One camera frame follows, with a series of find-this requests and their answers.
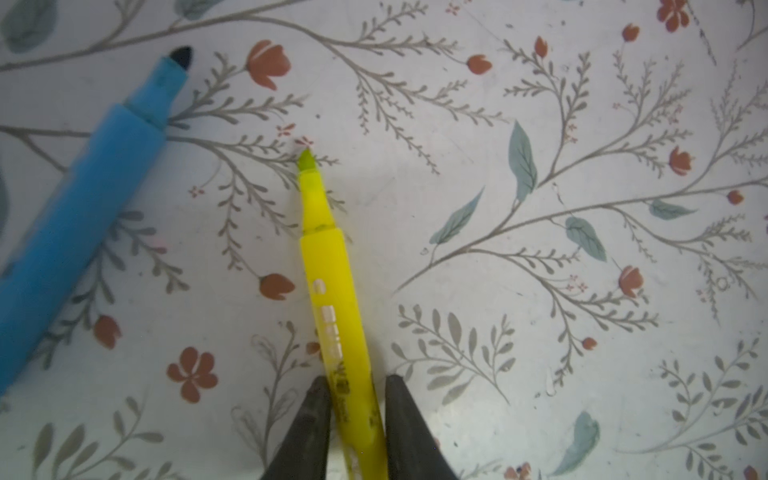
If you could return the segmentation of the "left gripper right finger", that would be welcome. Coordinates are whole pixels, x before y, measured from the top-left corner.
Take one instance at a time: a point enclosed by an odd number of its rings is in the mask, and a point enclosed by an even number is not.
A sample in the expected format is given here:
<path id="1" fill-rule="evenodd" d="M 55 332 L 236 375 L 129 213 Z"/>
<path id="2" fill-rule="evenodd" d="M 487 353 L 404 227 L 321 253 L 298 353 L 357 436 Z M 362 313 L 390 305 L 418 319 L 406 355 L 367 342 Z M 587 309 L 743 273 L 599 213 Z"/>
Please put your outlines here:
<path id="1" fill-rule="evenodd" d="M 457 480 L 421 415 L 405 380 L 388 375 L 385 382 L 385 434 L 391 480 Z"/>

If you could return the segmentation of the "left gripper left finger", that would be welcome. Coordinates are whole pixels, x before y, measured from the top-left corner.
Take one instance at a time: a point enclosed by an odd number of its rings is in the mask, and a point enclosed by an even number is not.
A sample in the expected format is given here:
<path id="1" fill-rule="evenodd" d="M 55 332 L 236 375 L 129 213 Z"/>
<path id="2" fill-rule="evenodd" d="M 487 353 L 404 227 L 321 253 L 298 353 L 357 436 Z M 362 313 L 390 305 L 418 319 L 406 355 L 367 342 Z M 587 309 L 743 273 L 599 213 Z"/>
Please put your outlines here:
<path id="1" fill-rule="evenodd" d="M 327 472 L 332 398 L 325 376 L 307 390 L 286 437 L 262 480 L 324 480 Z"/>

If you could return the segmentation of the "yellow highlighter pen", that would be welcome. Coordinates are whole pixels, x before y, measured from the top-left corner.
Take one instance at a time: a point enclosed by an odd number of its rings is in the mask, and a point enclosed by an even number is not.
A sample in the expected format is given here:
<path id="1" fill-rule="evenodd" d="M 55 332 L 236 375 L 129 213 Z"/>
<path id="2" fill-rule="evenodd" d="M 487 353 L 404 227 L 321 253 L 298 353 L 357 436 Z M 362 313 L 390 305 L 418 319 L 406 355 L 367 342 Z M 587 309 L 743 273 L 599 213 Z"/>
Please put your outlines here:
<path id="1" fill-rule="evenodd" d="M 348 477 L 386 479 L 385 432 L 345 236 L 308 149 L 298 157 L 298 182 L 300 251 Z"/>

